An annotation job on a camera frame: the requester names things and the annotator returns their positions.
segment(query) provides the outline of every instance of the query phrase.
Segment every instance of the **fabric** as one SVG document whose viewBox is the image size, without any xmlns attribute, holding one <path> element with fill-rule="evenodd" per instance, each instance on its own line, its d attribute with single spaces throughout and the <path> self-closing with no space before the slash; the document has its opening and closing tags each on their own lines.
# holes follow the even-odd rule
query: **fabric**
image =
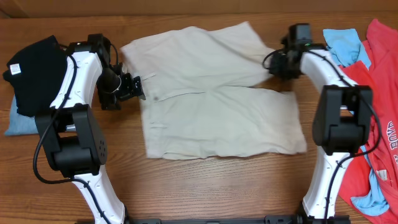
<svg viewBox="0 0 398 224">
<path fill-rule="evenodd" d="M 364 146 L 361 146 L 363 152 L 366 151 Z M 366 162 L 371 165 L 368 155 L 365 155 Z M 379 176 L 385 179 L 384 172 L 379 172 Z M 388 205 L 386 198 L 384 198 L 381 192 L 379 182 L 377 181 L 376 174 L 373 169 L 370 170 L 369 183 L 371 190 L 366 196 L 363 197 L 351 197 L 353 205 L 365 215 L 378 216 L 386 212 L 390 206 Z"/>
<path fill-rule="evenodd" d="M 371 61 L 355 29 L 324 29 L 323 36 L 328 44 L 327 49 L 337 65 L 348 67 L 357 61 L 362 61 L 367 68 L 371 66 Z"/>
<path fill-rule="evenodd" d="M 250 88 L 270 77 L 267 48 L 251 26 L 197 27 L 138 39 L 122 48 L 141 76 L 149 158 L 246 157 L 307 150 L 293 93 Z"/>
<path fill-rule="evenodd" d="M 23 116 L 17 113 L 17 101 L 12 99 L 10 110 L 10 125 L 8 130 L 4 133 L 6 136 L 21 135 L 21 134 L 37 134 L 35 119 Z"/>
<path fill-rule="evenodd" d="M 46 110 L 58 94 L 67 57 L 54 36 L 25 47 L 7 63 L 3 78 L 14 87 L 17 112 L 35 116 Z"/>
<path fill-rule="evenodd" d="M 377 89 L 378 98 L 373 101 L 382 128 L 382 141 L 379 147 L 369 154 L 369 161 L 374 169 L 381 192 L 389 205 L 389 210 L 372 217 L 365 215 L 373 223 L 397 223 L 398 220 L 398 139 L 394 125 L 398 123 L 398 31 L 393 30 L 377 19 L 373 20 L 366 34 L 368 38 L 363 44 L 371 59 L 372 65 L 368 72 L 360 69 L 360 65 L 343 71 L 360 85 L 371 86 L 369 77 Z M 374 146 L 378 130 L 374 120 L 371 121 L 371 132 L 366 150 Z M 369 184 L 369 167 L 364 157 L 355 158 L 348 167 L 341 185 L 339 195 L 353 206 L 352 197 L 362 197 L 371 190 Z"/>
</svg>

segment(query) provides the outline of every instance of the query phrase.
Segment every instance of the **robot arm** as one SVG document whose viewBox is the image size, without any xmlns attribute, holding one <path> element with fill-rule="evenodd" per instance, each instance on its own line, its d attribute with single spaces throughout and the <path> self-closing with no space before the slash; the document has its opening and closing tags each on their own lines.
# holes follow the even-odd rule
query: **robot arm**
<svg viewBox="0 0 398 224">
<path fill-rule="evenodd" d="M 335 217 L 335 202 L 345 171 L 352 161 L 352 158 L 346 158 L 357 153 L 368 140 L 371 112 L 365 104 L 371 105 L 372 91 L 347 77 L 322 45 L 312 44 L 308 24 L 290 27 L 282 43 L 285 46 L 283 53 L 271 59 L 270 73 L 283 79 L 297 78 L 303 73 L 321 93 L 312 126 L 318 151 L 317 164 L 298 212 L 304 223 L 320 222 L 325 214 L 334 223 L 349 223 L 348 217 Z M 341 116 L 341 110 L 349 110 L 353 115 Z"/>
<path fill-rule="evenodd" d="M 87 201 L 96 224 L 128 224 L 127 210 L 116 196 L 105 170 L 108 147 L 91 111 L 91 103 L 95 86 L 103 110 L 120 110 L 120 101 L 144 95 L 140 78 L 124 73 L 122 64 L 111 65 L 109 51 L 110 41 L 102 34 L 89 35 L 86 42 L 71 43 L 66 49 L 71 56 L 67 58 L 68 67 L 60 91 L 50 109 L 37 114 L 35 122 L 42 138 L 54 111 L 60 110 L 43 141 L 50 167 L 76 180 L 73 183 Z M 76 78 L 72 83 L 75 69 Z M 68 100 L 60 108 L 70 85 Z M 61 138 L 59 133 L 64 131 L 75 131 L 76 135 Z M 98 206 L 107 220 L 101 216 Z"/>
</svg>

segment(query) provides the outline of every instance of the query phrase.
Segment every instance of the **red shirt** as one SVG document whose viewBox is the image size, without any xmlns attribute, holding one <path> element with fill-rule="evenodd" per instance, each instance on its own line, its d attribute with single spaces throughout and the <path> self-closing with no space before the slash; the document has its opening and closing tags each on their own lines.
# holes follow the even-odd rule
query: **red shirt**
<svg viewBox="0 0 398 224">
<path fill-rule="evenodd" d="M 390 209 L 378 217 L 364 215 L 373 223 L 398 223 L 398 31 L 374 19 L 368 27 L 364 41 L 366 52 L 372 62 L 369 71 L 362 62 L 344 68 L 347 76 L 360 85 L 369 85 L 374 92 L 373 107 L 379 116 L 383 138 L 377 149 L 370 153 L 369 160 L 375 171 L 386 170 L 387 179 L 377 179 Z M 369 150 L 378 136 L 375 121 L 371 121 Z M 370 167 L 364 157 L 355 158 L 349 165 L 339 195 L 350 204 L 351 197 L 365 196 L 370 191 Z"/>
</svg>

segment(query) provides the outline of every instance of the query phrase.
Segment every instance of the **folded cloth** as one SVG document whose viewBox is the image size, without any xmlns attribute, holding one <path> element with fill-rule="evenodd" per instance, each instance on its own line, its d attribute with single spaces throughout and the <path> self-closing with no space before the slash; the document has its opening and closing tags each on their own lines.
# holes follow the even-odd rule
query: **folded cloth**
<svg viewBox="0 0 398 224">
<path fill-rule="evenodd" d="M 348 67 L 360 60 L 369 69 L 371 61 L 355 29 L 324 29 L 323 36 L 337 65 Z"/>
<path fill-rule="evenodd" d="M 272 52 L 249 23 L 173 30 L 135 40 L 122 52 L 142 79 L 149 158 L 306 151 L 295 95 L 248 88 L 270 77 L 261 62 Z"/>
<path fill-rule="evenodd" d="M 7 67 L 3 78 L 14 87 L 17 112 L 33 117 L 48 109 L 58 95 L 67 56 L 52 35 L 17 52 Z"/>
<path fill-rule="evenodd" d="M 10 125 L 4 134 L 6 136 L 37 134 L 35 118 L 20 115 L 17 113 L 17 109 L 17 101 L 14 96 L 10 110 Z"/>
</svg>

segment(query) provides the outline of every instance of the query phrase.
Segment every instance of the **pile of clothes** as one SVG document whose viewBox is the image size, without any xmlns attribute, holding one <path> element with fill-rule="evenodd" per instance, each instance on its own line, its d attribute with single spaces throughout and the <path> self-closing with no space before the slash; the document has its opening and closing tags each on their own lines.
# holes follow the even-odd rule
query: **pile of clothes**
<svg viewBox="0 0 398 224">
<path fill-rule="evenodd" d="M 373 223 L 398 222 L 398 31 L 373 20 L 361 42 L 354 29 L 324 30 L 333 60 L 359 85 L 372 88 L 373 107 L 381 122 L 378 148 L 349 165 L 339 195 Z M 375 120 L 371 121 L 368 143 L 377 140 Z"/>
</svg>

